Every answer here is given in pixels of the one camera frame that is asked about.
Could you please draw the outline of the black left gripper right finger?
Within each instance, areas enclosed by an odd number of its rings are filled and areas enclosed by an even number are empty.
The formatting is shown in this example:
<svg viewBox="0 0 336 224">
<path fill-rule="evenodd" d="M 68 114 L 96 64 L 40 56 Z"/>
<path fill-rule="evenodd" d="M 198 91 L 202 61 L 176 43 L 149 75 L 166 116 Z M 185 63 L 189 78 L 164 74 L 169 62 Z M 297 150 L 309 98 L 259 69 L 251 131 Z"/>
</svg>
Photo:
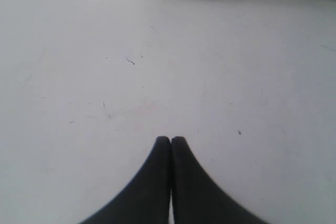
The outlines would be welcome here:
<svg viewBox="0 0 336 224">
<path fill-rule="evenodd" d="M 181 136 L 171 141 L 175 223 L 265 223 L 210 178 Z"/>
</svg>

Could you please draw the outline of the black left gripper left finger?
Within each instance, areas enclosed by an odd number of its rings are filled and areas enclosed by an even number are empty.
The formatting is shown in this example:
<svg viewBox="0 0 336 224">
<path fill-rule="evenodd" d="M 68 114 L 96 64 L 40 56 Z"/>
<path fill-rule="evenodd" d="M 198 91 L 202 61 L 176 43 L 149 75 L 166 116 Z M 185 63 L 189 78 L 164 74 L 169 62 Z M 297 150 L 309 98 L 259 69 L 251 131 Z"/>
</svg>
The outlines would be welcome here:
<svg viewBox="0 0 336 224">
<path fill-rule="evenodd" d="M 159 136 L 126 187 L 83 223 L 168 223 L 170 198 L 171 143 Z"/>
</svg>

